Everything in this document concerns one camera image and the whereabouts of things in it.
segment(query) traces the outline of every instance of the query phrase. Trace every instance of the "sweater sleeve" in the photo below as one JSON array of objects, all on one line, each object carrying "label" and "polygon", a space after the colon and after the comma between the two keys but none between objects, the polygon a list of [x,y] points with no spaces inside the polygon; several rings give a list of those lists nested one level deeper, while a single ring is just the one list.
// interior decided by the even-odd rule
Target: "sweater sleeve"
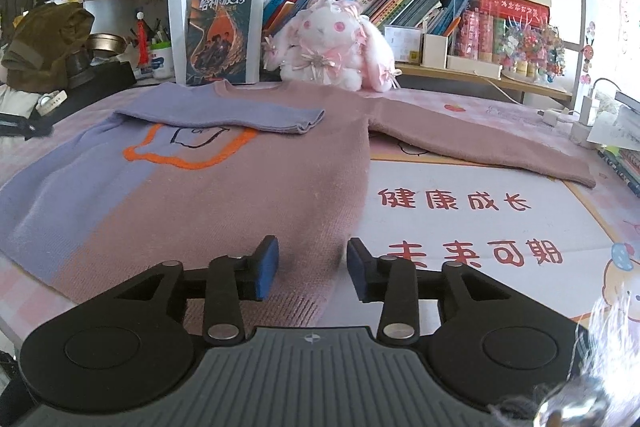
[{"label": "sweater sleeve", "polygon": [[366,99],[369,129],[443,156],[517,167],[594,187],[589,166],[547,145],[386,98]]}]

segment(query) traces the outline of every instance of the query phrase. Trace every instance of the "red tassel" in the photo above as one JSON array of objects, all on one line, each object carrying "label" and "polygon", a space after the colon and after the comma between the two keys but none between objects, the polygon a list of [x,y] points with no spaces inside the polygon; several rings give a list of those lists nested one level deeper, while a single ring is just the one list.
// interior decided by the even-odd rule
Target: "red tassel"
[{"label": "red tassel", "polygon": [[146,31],[145,23],[143,22],[144,14],[138,12],[138,51],[140,52],[140,58],[138,60],[138,67],[141,68],[149,64],[149,50],[146,47]]}]

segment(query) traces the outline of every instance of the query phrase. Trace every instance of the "harry potter book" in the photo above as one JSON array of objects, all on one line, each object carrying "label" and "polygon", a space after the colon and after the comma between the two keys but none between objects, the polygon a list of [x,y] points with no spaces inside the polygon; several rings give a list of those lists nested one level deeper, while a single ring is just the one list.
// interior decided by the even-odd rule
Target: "harry potter book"
[{"label": "harry potter book", "polygon": [[187,85],[259,80],[264,0],[191,0]]}]

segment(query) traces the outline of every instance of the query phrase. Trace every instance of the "orange embroidered outline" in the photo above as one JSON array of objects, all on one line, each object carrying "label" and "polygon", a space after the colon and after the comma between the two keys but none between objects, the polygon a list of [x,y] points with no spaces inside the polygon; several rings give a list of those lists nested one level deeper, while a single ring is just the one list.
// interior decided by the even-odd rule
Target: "orange embroidered outline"
[{"label": "orange embroidered outline", "polygon": [[136,160],[147,160],[147,161],[150,161],[151,163],[173,165],[174,167],[177,167],[180,169],[197,171],[200,169],[206,169],[207,167],[211,167],[220,162],[223,162],[224,160],[229,158],[229,156],[237,153],[244,145],[246,145],[256,136],[258,136],[258,132],[255,129],[248,129],[248,128],[244,129],[240,134],[240,136],[234,138],[231,142],[229,142],[224,146],[222,151],[220,151],[220,154],[218,154],[217,156],[213,156],[213,158],[210,158],[203,162],[197,162],[197,163],[187,162],[182,158],[177,158],[176,156],[161,156],[155,153],[143,153],[143,154],[137,153],[136,149],[140,147],[144,147],[145,145],[149,145],[153,141],[153,139],[156,137],[156,134],[158,133],[161,127],[163,127],[163,124],[161,123],[156,123],[154,126],[152,126],[148,134],[146,135],[145,139],[142,140],[141,143],[139,143],[138,145],[132,145],[131,147],[127,147],[122,152],[122,155],[124,156],[124,158],[130,162],[136,161]]}]

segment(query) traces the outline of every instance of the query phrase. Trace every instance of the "plush toy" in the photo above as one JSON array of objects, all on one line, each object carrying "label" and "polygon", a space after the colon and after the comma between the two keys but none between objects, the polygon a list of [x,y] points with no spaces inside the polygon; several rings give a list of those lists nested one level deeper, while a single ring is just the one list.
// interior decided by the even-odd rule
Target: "plush toy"
[{"label": "plush toy", "polygon": [[306,80],[356,91],[398,86],[394,54],[354,1],[313,0],[265,42],[264,67],[284,81]]}]

